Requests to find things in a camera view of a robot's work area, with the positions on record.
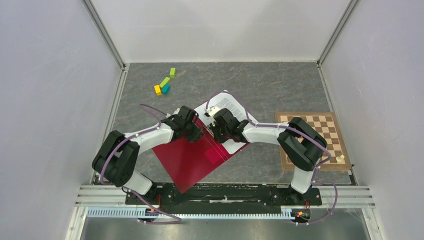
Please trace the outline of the printed text paper sheet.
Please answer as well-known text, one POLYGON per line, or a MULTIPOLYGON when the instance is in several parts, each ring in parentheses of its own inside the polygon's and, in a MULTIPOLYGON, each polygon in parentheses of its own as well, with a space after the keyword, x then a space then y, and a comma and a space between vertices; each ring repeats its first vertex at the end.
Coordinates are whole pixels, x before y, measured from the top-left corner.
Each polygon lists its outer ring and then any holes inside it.
POLYGON ((219 107, 220 109, 228 109, 231 111, 234 117, 239 121, 246 120, 246 111, 241 103, 236 100, 232 95, 227 93, 219 93, 213 96, 209 101, 205 101, 201 105, 194 108, 198 113, 200 126, 204 131, 203 139, 210 144, 210 148, 206 150, 205 155, 209 158, 224 159, 230 158, 232 155, 236 154, 238 151, 243 149, 248 145, 248 143, 243 142, 234 142, 232 139, 227 140, 225 143, 219 143, 214 140, 212 131, 210 130, 210 124, 213 124, 213 118, 206 117, 204 115, 205 109, 211 108, 213 106, 219 107))

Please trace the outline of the red clip file folder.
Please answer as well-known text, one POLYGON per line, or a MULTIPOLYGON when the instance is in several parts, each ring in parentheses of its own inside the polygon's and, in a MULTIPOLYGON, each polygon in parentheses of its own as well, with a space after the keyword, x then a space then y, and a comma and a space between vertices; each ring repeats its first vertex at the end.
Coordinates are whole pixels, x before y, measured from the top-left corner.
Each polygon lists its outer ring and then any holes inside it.
POLYGON ((152 149, 182 194, 247 146, 231 139, 221 144, 214 140, 200 119, 196 125, 203 132, 198 141, 188 142, 181 138, 152 149))

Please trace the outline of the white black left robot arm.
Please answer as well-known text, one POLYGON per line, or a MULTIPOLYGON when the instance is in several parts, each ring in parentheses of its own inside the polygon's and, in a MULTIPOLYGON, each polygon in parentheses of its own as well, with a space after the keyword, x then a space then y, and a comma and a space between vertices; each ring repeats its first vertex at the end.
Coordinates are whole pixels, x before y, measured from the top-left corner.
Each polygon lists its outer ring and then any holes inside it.
POLYGON ((157 191, 152 180, 135 170, 139 154, 182 138, 190 143, 198 141, 203 136, 196 125, 198 116, 194 109, 184 105, 164 119, 157 117, 156 125, 143 130, 128 133, 113 130, 91 167, 100 175, 100 182, 107 180, 115 187, 130 189, 143 203, 151 204, 157 198, 157 191))

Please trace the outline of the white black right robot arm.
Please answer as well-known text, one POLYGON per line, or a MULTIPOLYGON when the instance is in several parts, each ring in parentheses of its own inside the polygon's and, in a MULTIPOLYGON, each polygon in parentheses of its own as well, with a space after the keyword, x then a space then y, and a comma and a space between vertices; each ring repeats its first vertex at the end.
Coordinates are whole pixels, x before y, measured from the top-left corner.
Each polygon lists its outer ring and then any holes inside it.
POLYGON ((309 198, 309 189, 328 143, 305 120, 294 117, 287 123, 256 123, 249 117, 238 120, 227 108, 211 107, 206 109, 210 118, 209 129, 216 141, 225 143, 266 143, 279 145, 294 164, 293 178, 290 182, 289 199, 302 204, 309 198))

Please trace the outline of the teal block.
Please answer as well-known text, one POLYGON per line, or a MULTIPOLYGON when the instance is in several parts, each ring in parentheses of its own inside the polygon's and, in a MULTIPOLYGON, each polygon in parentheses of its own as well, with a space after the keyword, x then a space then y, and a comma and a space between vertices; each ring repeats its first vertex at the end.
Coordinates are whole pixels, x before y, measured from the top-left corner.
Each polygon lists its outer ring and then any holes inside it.
POLYGON ((170 89, 171 89, 171 86, 169 84, 165 84, 161 89, 161 93, 163 95, 167 95, 169 93, 170 89))

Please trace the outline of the orange yellow block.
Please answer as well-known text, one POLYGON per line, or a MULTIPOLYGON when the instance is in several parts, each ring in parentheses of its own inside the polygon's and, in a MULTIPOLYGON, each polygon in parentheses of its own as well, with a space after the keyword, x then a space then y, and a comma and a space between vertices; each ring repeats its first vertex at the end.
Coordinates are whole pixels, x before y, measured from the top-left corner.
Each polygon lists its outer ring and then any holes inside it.
POLYGON ((162 89, 161 89, 161 87, 160 87, 159 85, 155 85, 155 86, 154 86, 154 91, 155 91, 155 94, 156 94, 157 96, 162 95, 162 89))

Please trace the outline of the light green block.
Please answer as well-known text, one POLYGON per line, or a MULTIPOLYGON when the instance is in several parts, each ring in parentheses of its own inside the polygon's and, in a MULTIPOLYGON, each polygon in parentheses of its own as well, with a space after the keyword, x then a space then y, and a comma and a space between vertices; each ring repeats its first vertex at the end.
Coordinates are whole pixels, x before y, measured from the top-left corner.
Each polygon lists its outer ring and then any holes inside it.
POLYGON ((169 77, 170 78, 175 78, 176 77, 176 68, 172 67, 169 71, 169 77))

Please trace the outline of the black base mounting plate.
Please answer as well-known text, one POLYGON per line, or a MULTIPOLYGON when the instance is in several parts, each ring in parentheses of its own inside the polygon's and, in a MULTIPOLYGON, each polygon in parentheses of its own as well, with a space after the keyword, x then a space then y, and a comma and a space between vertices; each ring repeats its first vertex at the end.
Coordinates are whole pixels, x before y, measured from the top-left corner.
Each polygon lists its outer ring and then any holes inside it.
POLYGON ((174 183, 156 182, 142 196, 151 204, 173 207, 188 202, 253 202, 277 206, 321 206, 320 190, 310 187, 298 193, 288 185, 266 183, 197 183, 181 193, 174 183))

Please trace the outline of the wooden chessboard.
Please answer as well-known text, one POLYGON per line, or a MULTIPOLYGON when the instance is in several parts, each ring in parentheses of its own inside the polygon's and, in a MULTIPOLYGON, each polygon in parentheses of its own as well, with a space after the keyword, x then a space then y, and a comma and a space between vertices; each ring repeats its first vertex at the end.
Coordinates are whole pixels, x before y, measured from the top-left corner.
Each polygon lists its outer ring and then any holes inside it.
POLYGON ((278 111, 275 114, 275 121, 285 123, 294 117, 302 118, 326 140, 326 149, 330 152, 331 159, 320 167, 322 171, 348 171, 351 169, 342 131, 333 112, 278 111), (336 161, 336 157, 340 155, 345 156, 345 162, 336 161))

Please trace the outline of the cream chess pawn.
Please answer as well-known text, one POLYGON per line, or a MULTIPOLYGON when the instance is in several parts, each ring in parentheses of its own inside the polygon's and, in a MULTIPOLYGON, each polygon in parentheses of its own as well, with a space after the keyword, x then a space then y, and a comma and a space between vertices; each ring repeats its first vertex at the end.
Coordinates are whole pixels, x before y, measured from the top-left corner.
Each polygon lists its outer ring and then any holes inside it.
POLYGON ((345 156, 344 155, 339 155, 335 159, 338 163, 344 163, 345 162, 345 156))

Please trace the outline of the aluminium frame rail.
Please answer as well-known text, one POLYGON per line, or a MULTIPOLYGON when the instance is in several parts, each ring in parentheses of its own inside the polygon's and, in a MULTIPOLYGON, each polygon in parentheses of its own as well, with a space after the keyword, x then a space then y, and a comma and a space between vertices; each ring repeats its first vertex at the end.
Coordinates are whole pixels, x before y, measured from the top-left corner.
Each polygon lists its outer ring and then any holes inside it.
POLYGON ((169 215, 181 219, 295 219, 300 214, 309 216, 313 209, 326 212, 336 209, 373 209, 375 201, 367 186, 328 183, 316 186, 321 194, 321 206, 272 205, 264 202, 224 201, 185 202, 177 206, 161 207, 139 199, 131 190, 111 185, 83 185, 75 205, 85 207, 94 217, 135 217, 160 219, 169 215))

